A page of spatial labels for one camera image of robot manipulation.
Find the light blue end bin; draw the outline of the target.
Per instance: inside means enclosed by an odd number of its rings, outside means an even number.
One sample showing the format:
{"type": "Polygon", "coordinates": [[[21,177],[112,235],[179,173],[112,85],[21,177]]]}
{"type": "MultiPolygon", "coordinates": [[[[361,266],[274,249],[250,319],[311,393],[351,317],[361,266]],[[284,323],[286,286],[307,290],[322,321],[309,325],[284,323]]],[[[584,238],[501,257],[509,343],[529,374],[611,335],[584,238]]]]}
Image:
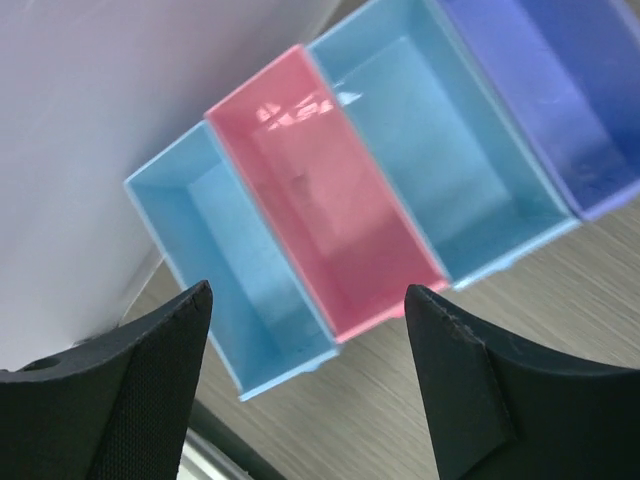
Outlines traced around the light blue end bin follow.
{"type": "Polygon", "coordinates": [[[209,282],[209,339],[240,400],[338,355],[326,320],[206,122],[124,186],[179,286],[209,282]]]}

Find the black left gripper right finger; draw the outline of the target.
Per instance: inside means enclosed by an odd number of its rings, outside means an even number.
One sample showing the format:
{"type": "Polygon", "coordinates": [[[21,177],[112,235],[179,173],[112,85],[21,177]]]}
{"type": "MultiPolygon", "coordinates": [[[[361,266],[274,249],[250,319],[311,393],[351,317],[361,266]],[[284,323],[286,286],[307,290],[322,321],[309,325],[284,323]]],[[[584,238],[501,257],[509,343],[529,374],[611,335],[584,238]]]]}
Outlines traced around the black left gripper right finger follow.
{"type": "Polygon", "coordinates": [[[635,479],[639,373],[489,323],[420,285],[405,314],[443,479],[635,479]]]}

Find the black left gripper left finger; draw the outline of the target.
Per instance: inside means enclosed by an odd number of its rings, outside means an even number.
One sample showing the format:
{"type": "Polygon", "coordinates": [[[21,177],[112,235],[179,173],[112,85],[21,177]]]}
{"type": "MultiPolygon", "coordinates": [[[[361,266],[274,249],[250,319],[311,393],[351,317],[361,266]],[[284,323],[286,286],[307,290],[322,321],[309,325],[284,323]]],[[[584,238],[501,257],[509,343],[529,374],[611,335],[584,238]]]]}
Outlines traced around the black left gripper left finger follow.
{"type": "Polygon", "coordinates": [[[201,281],[122,327],[2,372],[2,478],[176,478],[212,305],[201,281]]]}

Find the pink plastic bin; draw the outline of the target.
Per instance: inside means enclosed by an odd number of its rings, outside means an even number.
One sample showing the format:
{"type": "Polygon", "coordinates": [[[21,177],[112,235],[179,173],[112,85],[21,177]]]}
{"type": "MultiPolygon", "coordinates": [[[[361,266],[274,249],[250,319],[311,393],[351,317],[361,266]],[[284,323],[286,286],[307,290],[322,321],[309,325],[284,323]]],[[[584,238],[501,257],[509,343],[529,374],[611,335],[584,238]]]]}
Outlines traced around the pink plastic bin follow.
{"type": "Polygon", "coordinates": [[[337,341],[401,315],[408,286],[447,286],[304,47],[205,117],[337,341]]]}

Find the purple plastic bin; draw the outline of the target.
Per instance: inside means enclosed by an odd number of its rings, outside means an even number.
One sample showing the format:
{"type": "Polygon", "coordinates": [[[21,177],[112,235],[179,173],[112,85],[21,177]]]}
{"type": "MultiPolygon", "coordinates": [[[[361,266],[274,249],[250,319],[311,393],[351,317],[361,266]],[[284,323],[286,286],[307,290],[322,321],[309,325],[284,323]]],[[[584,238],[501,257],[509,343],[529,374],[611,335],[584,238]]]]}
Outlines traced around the purple plastic bin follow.
{"type": "Polygon", "coordinates": [[[445,1],[570,208],[639,193],[639,19],[623,1],[445,1]]]}

